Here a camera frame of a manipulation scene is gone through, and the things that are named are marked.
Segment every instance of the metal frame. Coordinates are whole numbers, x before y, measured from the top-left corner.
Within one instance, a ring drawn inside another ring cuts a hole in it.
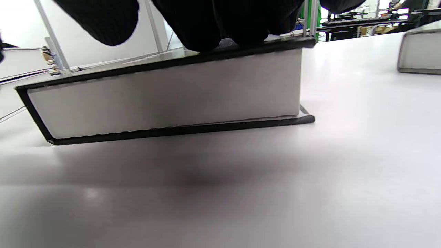
[[[318,15],[318,1],[319,0],[312,0],[312,6],[311,6],[311,18],[310,18],[310,29],[309,29],[309,35],[315,36],[317,32],[317,15]]]
[[[48,44],[49,46],[53,46],[50,47],[50,49],[57,54],[57,56],[60,59],[60,66],[62,67],[60,72],[63,74],[70,74],[71,72],[71,68],[69,67],[69,64],[67,63],[66,57],[64,56],[63,51],[61,50],[60,44],[58,43],[58,40],[55,36],[55,32],[52,29],[51,24],[49,23],[49,19],[46,16],[45,10],[43,9],[43,6],[40,3],[40,0],[34,0],[35,5],[37,6],[37,10],[40,13],[41,19],[43,19],[43,23],[46,27],[46,30],[49,33],[49,38],[50,41],[52,41],[52,44]]]
[[[306,30],[308,29],[308,15],[309,15],[309,9],[308,9],[308,0],[304,0],[303,2],[303,36],[306,36]]]
[[[66,59],[66,57],[61,49],[61,46],[56,38],[55,32],[52,29],[52,26],[51,26],[49,19],[44,11],[44,8],[43,8],[40,0],[34,0],[34,3],[35,3],[35,6],[37,7],[38,13],[40,14],[41,19],[43,20],[43,23],[46,27],[46,30],[48,31],[48,34],[49,34],[49,37],[45,38],[46,42],[48,43],[48,46],[50,47],[51,51],[56,54],[57,60],[59,60],[57,63],[57,66],[59,67],[60,72],[62,74],[69,75],[72,72],[72,70],[71,70],[69,64],[67,63],[67,59]],[[147,15],[149,16],[150,25],[152,27],[152,32],[153,32],[153,36],[155,38],[158,53],[163,52],[164,48],[162,47],[161,41],[159,39],[158,30],[155,25],[155,20],[154,20],[153,13],[152,13],[152,8],[150,6],[150,0],[145,0],[145,4],[146,4]]]

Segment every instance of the white table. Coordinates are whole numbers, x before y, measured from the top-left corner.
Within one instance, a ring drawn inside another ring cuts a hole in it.
[[[1,247],[440,247],[441,77],[398,74],[400,37],[305,53],[315,124],[51,147],[3,122]]]

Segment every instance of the keyboard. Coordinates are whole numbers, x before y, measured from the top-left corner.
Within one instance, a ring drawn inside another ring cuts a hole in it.
[[[376,22],[376,21],[389,20],[390,18],[391,18],[391,16],[387,15],[387,16],[382,16],[382,17],[324,22],[324,23],[322,23],[322,25],[323,26],[337,26],[337,25],[347,25],[347,24],[362,24],[362,23],[371,23],[371,22]]]

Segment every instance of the black glove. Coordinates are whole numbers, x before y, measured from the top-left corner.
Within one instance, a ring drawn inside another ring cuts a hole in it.
[[[138,22],[137,0],[55,0],[92,37],[105,45],[120,45]],[[188,49],[205,52],[219,45],[221,28],[239,45],[262,43],[268,34],[295,28],[304,0],[153,0]],[[364,0],[320,0],[340,14]]]

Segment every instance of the metal pole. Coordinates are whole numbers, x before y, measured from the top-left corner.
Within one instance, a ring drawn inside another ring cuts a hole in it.
[[[309,35],[315,36],[317,32],[317,14],[318,14],[318,0],[312,0],[311,5],[311,25]]]
[[[380,12],[380,1],[381,0],[377,0],[377,10],[375,11],[375,18],[378,17],[378,13]]]
[[[303,2],[303,36],[306,36],[306,29],[308,28],[308,15],[309,15],[309,10],[308,10],[308,3],[309,0],[304,0]]]
[[[40,0],[34,0],[35,5],[37,6],[38,12],[40,13],[41,19],[43,19],[43,23],[46,26],[46,29],[49,33],[49,37],[51,38],[53,42],[53,47],[57,53],[57,56],[60,58],[61,63],[63,64],[63,68],[60,72],[63,74],[69,74],[71,72],[71,68],[69,67],[69,64],[67,63],[66,57],[63,54],[63,51],[61,50],[60,44],[58,43],[58,40],[56,39],[54,30],[51,27],[51,24],[49,23],[49,19],[46,16],[45,10],[43,9],[43,6],[40,3]]]
[[[147,8],[147,15],[149,16],[149,20],[150,20],[150,25],[152,26],[153,37],[155,38],[156,47],[158,49],[158,52],[162,52],[164,51],[164,48],[162,47],[161,40],[159,39],[158,29],[156,28],[155,18],[153,17],[150,0],[145,0],[145,3]]]

